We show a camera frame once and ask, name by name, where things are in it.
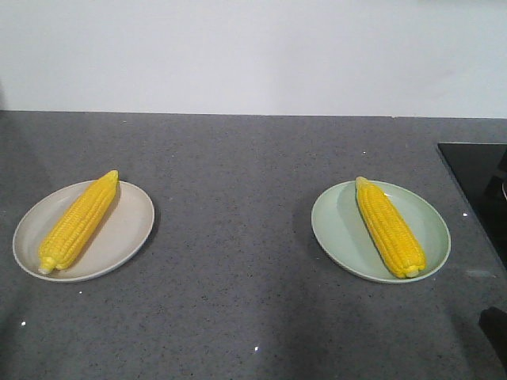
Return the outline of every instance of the gray countertop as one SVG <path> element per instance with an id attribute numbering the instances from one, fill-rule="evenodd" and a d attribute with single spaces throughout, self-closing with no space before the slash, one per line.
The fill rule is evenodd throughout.
<path id="1" fill-rule="evenodd" d="M 2 112 L 0 131 L 2 379 L 505 378 L 478 326 L 507 310 L 505 269 L 436 144 L 504 143 L 507 120 Z M 114 168 L 156 208 L 141 250 L 81 283 L 23 272 L 21 217 Z M 440 212 L 437 274 L 373 283 L 320 248 L 314 201 L 358 175 Z"/>

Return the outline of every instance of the light green plate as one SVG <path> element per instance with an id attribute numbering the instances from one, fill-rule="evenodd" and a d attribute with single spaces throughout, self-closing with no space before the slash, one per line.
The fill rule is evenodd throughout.
<path id="1" fill-rule="evenodd" d="M 328 188 L 311 211 L 311 225 L 319 244 L 347 271 L 378 283 L 410 283 L 438 271 L 451 252 L 451 235 L 438 212 L 416 194 L 372 180 L 398 208 L 426 253 L 426 269 L 418 277 L 398 279 L 382 262 L 356 203 L 355 181 Z"/>

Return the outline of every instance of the corn cob end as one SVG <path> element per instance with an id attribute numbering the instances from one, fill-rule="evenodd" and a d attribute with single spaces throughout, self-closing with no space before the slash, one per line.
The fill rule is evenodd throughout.
<path id="1" fill-rule="evenodd" d="M 56 260 L 52 257 L 41 257 L 40 258 L 40 265 L 39 265 L 39 273 L 42 275 L 48 275 L 55 269 L 56 267 Z"/>

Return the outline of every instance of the beige plate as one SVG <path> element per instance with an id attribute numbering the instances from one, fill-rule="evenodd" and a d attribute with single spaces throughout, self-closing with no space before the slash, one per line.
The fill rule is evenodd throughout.
<path id="1" fill-rule="evenodd" d="M 108 214 L 73 265 L 62 271 L 54 270 L 50 275 L 37 271 L 37 250 L 42 239 L 91 182 L 73 184 L 52 193 L 19 222 L 13 237 L 13 254 L 27 273 L 65 283 L 93 279 L 124 264 L 146 241 L 154 222 L 153 203 L 142 189 L 121 181 Z"/>

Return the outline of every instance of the white wall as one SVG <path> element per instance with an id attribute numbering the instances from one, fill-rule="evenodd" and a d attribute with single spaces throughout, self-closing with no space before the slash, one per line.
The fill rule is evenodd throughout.
<path id="1" fill-rule="evenodd" d="M 507 117 L 503 0 L 4 0 L 0 108 Z"/>

